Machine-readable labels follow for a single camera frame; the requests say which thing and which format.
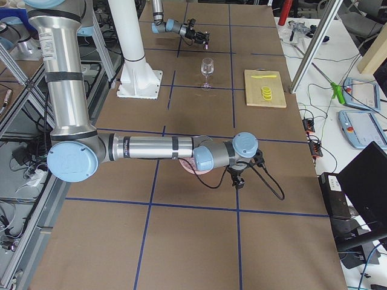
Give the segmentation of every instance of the wire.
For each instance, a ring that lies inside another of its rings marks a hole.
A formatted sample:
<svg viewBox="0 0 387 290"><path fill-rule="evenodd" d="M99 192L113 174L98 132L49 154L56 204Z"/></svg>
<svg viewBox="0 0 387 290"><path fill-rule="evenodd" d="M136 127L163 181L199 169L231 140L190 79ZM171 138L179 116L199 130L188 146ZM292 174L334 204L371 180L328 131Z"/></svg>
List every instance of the wire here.
<svg viewBox="0 0 387 290"><path fill-rule="evenodd" d="M321 145L321 139L320 139L319 137L314 136L314 135L308 135L308 139L309 139L309 141L316 141L319 148L321 148L321 149L327 151L327 152L333 157L334 162L335 162L335 165L334 165L334 169L333 169L333 171L332 171L331 173L334 173L334 172L336 171L338 165L339 165L339 163L337 162L336 157L335 157L328 149L324 148L324 147Z"/></svg>
<svg viewBox="0 0 387 290"><path fill-rule="evenodd" d="M0 201L1 203L3 204L8 204L8 205L11 205L13 207L13 217L12 217L12 220L11 222L8 222L8 219L7 217L4 215L0 216L0 221L3 223L3 225L5 226L5 228L2 228L0 230L0 232L2 231L6 231L10 228L10 225L13 223L13 221L15 220L15 217L16 217L16 206L14 204L9 204L8 202L5 202L5 201Z"/></svg>
<svg viewBox="0 0 387 290"><path fill-rule="evenodd" d="M43 125L43 141L44 141L44 149L45 154L48 153L47 150L47 109L48 109L48 91L46 93L46 99L44 100L44 125Z"/></svg>
<svg viewBox="0 0 387 290"><path fill-rule="evenodd" d="M275 189L269 184L267 183L267 181L265 180L265 178L254 168L254 166L251 164L251 163L248 163L248 162L244 162L244 161L238 161L238 163L241 163L241 164L245 164L247 166L249 166L254 172L255 174L257 174L259 176L259 178L262 180L262 182L272 191L272 193L280 200L280 201L283 201L285 199L285 193L284 191L282 190L281 186L279 185L279 183L277 182L277 180L274 179L274 177L272 177L268 170L266 169L266 166L262 164L262 168L264 169L265 173L267 174L267 176L277 185L279 191L281 192L281 195L279 195Z"/></svg>
<svg viewBox="0 0 387 290"><path fill-rule="evenodd" d="M3 87L5 87L5 88L7 88L7 89L11 89L9 86L3 85L2 83L0 83L0 86L3 86Z"/></svg>
<svg viewBox="0 0 387 290"><path fill-rule="evenodd" d="M340 80L339 84L342 83L350 74L350 72L352 71L355 63L358 61L358 59L361 57L362 55L359 54L352 62L351 62L351 65L350 65L350 68L348 68L348 70L344 73L344 76L342 77L342 79Z"/></svg>
<svg viewBox="0 0 387 290"><path fill-rule="evenodd" d="M364 275L365 275L365 270L367 269L368 263L369 263L369 261L371 260L372 255L376 252L376 249L377 249L379 246L381 246L381 245L383 245L383 243L377 244L377 245L372 249L372 251L369 253L368 258L367 258L367 261L365 262L365 265L364 265L364 269L363 269L363 272L362 272L362 276L360 277L360 282L359 282L359 286L357 287L357 290L361 290L362 281L363 281L363 278L364 278Z"/></svg>
<svg viewBox="0 0 387 290"><path fill-rule="evenodd" d="M379 114L380 116L382 116L384 119L387 120L387 117L386 117L386 116L384 116L382 113L380 113L380 112L378 112L377 110L375 110L373 107L367 106L367 105L364 104L362 101L359 101L358 99L356 99L356 98L355 98L353 95L351 95L349 92L347 92L347 94L348 94L351 98L353 98L354 100L358 101L360 104L366 106L368 109L374 111L376 114Z"/></svg>
<svg viewBox="0 0 387 290"><path fill-rule="evenodd" d="M329 111L329 109L330 109L330 107L331 107L331 105L332 105L332 101L333 101L333 95L332 95L332 97L331 97L331 100L329 101L328 109L327 109L327 111L326 111L326 113L325 113L326 117L325 117L325 119L324 119L324 123L323 123L322 129L321 129L321 138L320 138L321 141L322 141L322 137L324 137L324 128L325 128L325 124L327 123L328 111Z"/></svg>
<svg viewBox="0 0 387 290"><path fill-rule="evenodd" d="M192 164L187 160L187 159L184 159L184 158L178 158L179 160L183 160L184 162L186 162L189 167L191 168L191 170L193 171L193 173L195 174L195 176L198 178L198 180L200 181L200 183L202 183L202 185L208 187L209 189L218 189L220 187L220 185L222 184L223 182L223 178L224 178L224 175L226 174L226 171L227 169L229 168L228 166L226 166L226 168L224 169L223 171L223 174L222 174L222 177L220 178L220 181L219 181L219 184L216 185L216 186L211 186L211 185L208 185L206 184L201 178L200 176L196 173L196 170L194 169L194 167L192 166Z"/></svg>
<svg viewBox="0 0 387 290"><path fill-rule="evenodd" d="M286 55L286 54L284 54L284 56L285 57L288 57L288 58L290 58L290 59L303 59L303 57L299 57L299 56L288 56L288 55ZM353 57L349 57L349 58L347 58L347 59L339 59L339 60L336 60L336 59L321 59L321 58L319 58L319 57L315 57L314 59L317 59L317 60L326 60L326 61L328 61L328 62L343 62L343 61L345 61L345 60L351 60L351 59L353 59L354 57L357 57L358 56L358 54L356 54L355 56L353 56Z"/></svg>
<svg viewBox="0 0 387 290"><path fill-rule="evenodd" d="M308 89L307 89L307 94L308 94L308 98L309 98L309 104L310 104L312 107L314 107L315 109L320 110L321 112L323 112L324 115L325 115L325 118L328 118L328 113L327 113L327 112L325 112L324 110L322 110L322 109L320 109L319 107L316 107L314 104L312 104L312 99L311 99L311 97L310 97L310 86L317 86L317 87L320 88L320 89L332 89L332 87L324 88L323 86L319 86L319 85L317 85L317 84L315 84L315 83L310 83L310 84L308 85Z"/></svg>
<svg viewBox="0 0 387 290"><path fill-rule="evenodd" d="M181 40L182 40L186 45L188 45L189 47L192 46L192 45L194 44L194 40L193 40L193 39L191 39L191 43L188 43L188 42L186 42L186 40L184 39L183 36L180 36L180 38L181 38Z"/></svg>
<svg viewBox="0 0 387 290"><path fill-rule="evenodd" d="M96 51L97 51L97 49L95 49L95 50L92 50L92 51L90 51L89 53L86 53L85 55L83 55L83 56L80 56L80 57L89 56L90 54L92 54L92 53L95 53Z"/></svg>

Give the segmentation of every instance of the wooden block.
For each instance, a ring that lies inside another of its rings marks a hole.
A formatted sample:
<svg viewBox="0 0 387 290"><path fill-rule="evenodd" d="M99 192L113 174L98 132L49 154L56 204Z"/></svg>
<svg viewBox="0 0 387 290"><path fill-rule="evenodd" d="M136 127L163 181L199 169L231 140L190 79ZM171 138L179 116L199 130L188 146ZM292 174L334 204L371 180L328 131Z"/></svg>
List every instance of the wooden block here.
<svg viewBox="0 0 387 290"><path fill-rule="evenodd" d="M357 65L361 74L373 74L387 57L387 29L382 29L363 59Z"/></svg>
<svg viewBox="0 0 387 290"><path fill-rule="evenodd" d="M252 76L276 75L275 78L264 77L255 79ZM282 88L281 76L277 71L256 71L246 69L244 71L246 87L246 104L248 106L286 108L284 90ZM270 101L264 100L261 88L268 86L272 90L273 98Z"/></svg>

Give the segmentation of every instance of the black band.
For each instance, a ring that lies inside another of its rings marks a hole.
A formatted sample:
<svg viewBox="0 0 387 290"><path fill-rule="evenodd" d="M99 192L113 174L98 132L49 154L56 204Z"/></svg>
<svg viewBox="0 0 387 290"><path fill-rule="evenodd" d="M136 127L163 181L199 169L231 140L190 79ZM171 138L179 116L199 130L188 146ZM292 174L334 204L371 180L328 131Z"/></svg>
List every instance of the black band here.
<svg viewBox="0 0 387 290"><path fill-rule="evenodd" d="M53 141L73 141L73 140L79 140L79 139L86 139L89 137L96 136L97 130L87 132L87 133L81 133L76 135L51 135L51 140Z"/></svg>
<svg viewBox="0 0 387 290"><path fill-rule="evenodd" d="M54 16L54 17L63 17L75 20L80 23L81 18L79 15L76 15L74 13L70 12L64 12L59 10L52 10L52 9L36 9L31 10L27 13L28 18L36 17L36 16Z"/></svg>
<svg viewBox="0 0 387 290"><path fill-rule="evenodd" d="M225 145L227 153L229 154L230 166L234 166L236 164L234 147L229 141L223 142L223 144Z"/></svg>
<svg viewBox="0 0 387 290"><path fill-rule="evenodd" d="M31 39L31 36L27 37L26 39L19 40L18 43L21 44L21 43L23 43L23 42L25 42L25 41L28 41L28 40L30 40L30 39Z"/></svg>
<svg viewBox="0 0 387 290"><path fill-rule="evenodd" d="M109 146L108 146L108 151L109 151L109 160L114 161L114 155L113 155L113 141L114 141L114 133L109 135Z"/></svg>
<svg viewBox="0 0 387 290"><path fill-rule="evenodd" d="M124 158L130 158L131 154L129 152L131 137L123 137L123 157Z"/></svg>
<svg viewBox="0 0 387 290"><path fill-rule="evenodd" d="M191 137L191 144L192 144L192 155L191 155L191 157L194 157L195 143L194 143L194 138L193 137Z"/></svg>
<svg viewBox="0 0 387 290"><path fill-rule="evenodd" d="M80 80L83 81L83 74L81 72L56 71L46 72L45 79L47 83L60 82L63 80Z"/></svg>
<svg viewBox="0 0 387 290"><path fill-rule="evenodd" d="M83 6L83 13L82 15L80 16L81 19L83 19L86 15L86 11L87 11L87 3L86 1L83 2L85 5Z"/></svg>
<svg viewBox="0 0 387 290"><path fill-rule="evenodd" d="M172 137L172 159L179 157L179 138Z"/></svg>
<svg viewBox="0 0 387 290"><path fill-rule="evenodd" d="M143 56L141 59L137 59L137 60L125 59L125 60L127 60L128 62L139 62L139 61L142 60L144 57L145 57L145 54L144 54L144 56Z"/></svg>

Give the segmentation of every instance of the warning label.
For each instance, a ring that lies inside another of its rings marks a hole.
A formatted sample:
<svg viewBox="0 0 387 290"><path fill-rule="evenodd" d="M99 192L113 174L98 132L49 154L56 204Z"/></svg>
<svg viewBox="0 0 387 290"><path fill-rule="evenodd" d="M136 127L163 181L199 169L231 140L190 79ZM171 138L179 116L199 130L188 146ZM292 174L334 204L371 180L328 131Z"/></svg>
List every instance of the warning label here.
<svg viewBox="0 0 387 290"><path fill-rule="evenodd" d="M41 42L43 61L56 59L56 48L53 34L51 32L39 33L39 40Z"/></svg>

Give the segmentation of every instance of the blue tape line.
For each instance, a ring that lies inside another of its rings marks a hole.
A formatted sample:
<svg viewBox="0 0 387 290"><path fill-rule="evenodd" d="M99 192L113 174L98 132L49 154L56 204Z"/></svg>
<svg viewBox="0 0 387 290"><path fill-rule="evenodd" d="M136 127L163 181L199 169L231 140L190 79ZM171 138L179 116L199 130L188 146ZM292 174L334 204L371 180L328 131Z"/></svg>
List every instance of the blue tape line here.
<svg viewBox="0 0 387 290"><path fill-rule="evenodd" d="M6 70L7 68L4 68L1 72L0 72L0 76L2 75L2 73Z"/></svg>
<svg viewBox="0 0 387 290"><path fill-rule="evenodd" d="M175 85L177 88L193 88L193 89L201 89L201 86L186 86L186 85ZM217 88L216 86L212 86L211 89L225 89L231 91L232 88Z"/></svg>
<svg viewBox="0 0 387 290"><path fill-rule="evenodd" d="M172 50L170 48L144 48L144 50L159 50L159 51L176 51L176 52L187 52L187 53L217 53L217 54L229 54L229 52L227 51L209 51L209 50L204 50L204 51L200 51L200 50Z"/></svg>
<svg viewBox="0 0 387 290"><path fill-rule="evenodd" d="M231 89L232 89L232 126L236 128L235 121L235 97L234 97L234 73L233 73L233 65L232 65L232 41L231 41L231 11L229 4L229 33L230 33L230 64L231 64Z"/></svg>
<svg viewBox="0 0 387 290"><path fill-rule="evenodd" d="M141 130L124 130L124 129L110 129L110 128L97 128L101 131L116 131L116 132L127 132L127 133L142 133L142 134L156 134L161 135L162 132L153 132L153 131L141 131ZM175 135L175 136L195 136L195 134L182 134L182 133L169 133L165 132L165 135ZM230 136L219 136L219 135L207 135L211 138L222 138L222 139L232 139L234 137ZM296 141L296 140L278 140L278 139L265 139L265 138L257 138L258 141L264 142L278 142L278 143L295 143L295 144L308 144L308 141Z"/></svg>
<svg viewBox="0 0 387 290"><path fill-rule="evenodd" d="M111 204L135 204L135 205L149 205L148 202L140 201L121 201L116 199L97 199L97 198L65 198L67 201L91 201L91 202L105 202Z"/></svg>
<svg viewBox="0 0 387 290"><path fill-rule="evenodd" d="M239 290L243 290L242 276L242 246L241 246L241 217L239 214L239 191L235 189L236 196L236 228L238 232L238 267L239 267Z"/></svg>
<svg viewBox="0 0 387 290"><path fill-rule="evenodd" d="M172 91L174 90L174 83L175 83L175 76L176 76L176 71L174 71L174 76L172 78L172 84L171 84L171 90L169 91L169 100L168 100L168 105L167 105L168 110L169 110L169 107L171 105Z"/></svg>
<svg viewBox="0 0 387 290"><path fill-rule="evenodd" d="M165 135L172 135L172 136L188 136L188 137L192 137L192 136L197 136L197 135L194 135L194 134L181 134L181 133L165 133ZM230 136L216 136L216 135L206 135L210 138L221 138L221 139L233 139L234 137L230 137Z"/></svg>
<svg viewBox="0 0 387 290"><path fill-rule="evenodd" d="M184 13L184 20L183 20L183 23L186 22L187 11L188 11L188 3L186 4L186 12ZM179 47L178 47L178 51L177 51L176 58L178 58L178 57L179 57L179 54L180 54L181 40L182 40L182 36L180 36Z"/></svg>
<svg viewBox="0 0 387 290"><path fill-rule="evenodd" d="M264 25L237 25L237 24L233 24L231 26L233 26L233 27L258 27L258 28L275 28L275 29L277 29L274 26L264 26Z"/></svg>
<svg viewBox="0 0 387 290"><path fill-rule="evenodd" d="M0 80L1 83L19 83L17 80Z"/></svg>
<svg viewBox="0 0 387 290"><path fill-rule="evenodd" d="M224 207L200 207L200 206L196 206L196 205L180 205L180 204L160 204L160 203L152 203L152 206L155 206L155 207L190 208L190 209L193 209L193 210L236 211L234 208L224 208Z"/></svg>
<svg viewBox="0 0 387 290"><path fill-rule="evenodd" d="M277 139L261 139L257 138L259 141L267 141L267 142L279 142L279 143L296 143L296 144L308 144L308 141L294 141L294 140L277 140Z"/></svg>
<svg viewBox="0 0 387 290"><path fill-rule="evenodd" d="M70 201L90 201L90 202L105 202L112 204L134 204L134 205L151 205L157 207L176 207L176 208L191 208L197 210L220 210L220 211L238 211L237 208L225 208L225 207L202 207L196 205L180 205L180 204L162 204L162 203L149 203L149 202L140 202L140 201L121 201L114 199L94 199L94 198L66 198ZM327 214L313 214L313 213L289 213L286 211L267 211L267 210L248 210L248 209L239 209L239 212L243 213L262 213L262 214L278 214L283 216L311 216L314 218L328 218Z"/></svg>
<svg viewBox="0 0 387 290"><path fill-rule="evenodd" d="M139 23L153 23L153 21L139 21ZM274 26L264 26L264 25L240 25L240 24L210 24L210 23L196 23L195 25L207 25L207 26L231 26L231 27L258 27L258 28L275 28Z"/></svg>
<svg viewBox="0 0 387 290"><path fill-rule="evenodd" d="M241 213L263 213L263 214L276 214L281 216L310 216L313 218L328 218L327 214L314 214L314 213L288 213L286 211L267 211L267 210L243 210L239 209Z"/></svg>
<svg viewBox="0 0 387 290"><path fill-rule="evenodd" d="M135 280L134 280L133 290L137 289L138 277L140 276L141 262L142 262L143 253L144 253L146 233L148 232L149 218L151 216L152 200L153 200L153 194L155 192L155 186L156 186L156 180L157 180L157 173L158 173L158 165L159 165L159 163L160 163L160 160L157 160L155 176L153 178L151 198L149 199L148 212L146 214L146 221L145 221L145 227L144 227L144 233L143 233L143 240L141 242L140 255L138 257L137 271L135 273Z"/></svg>

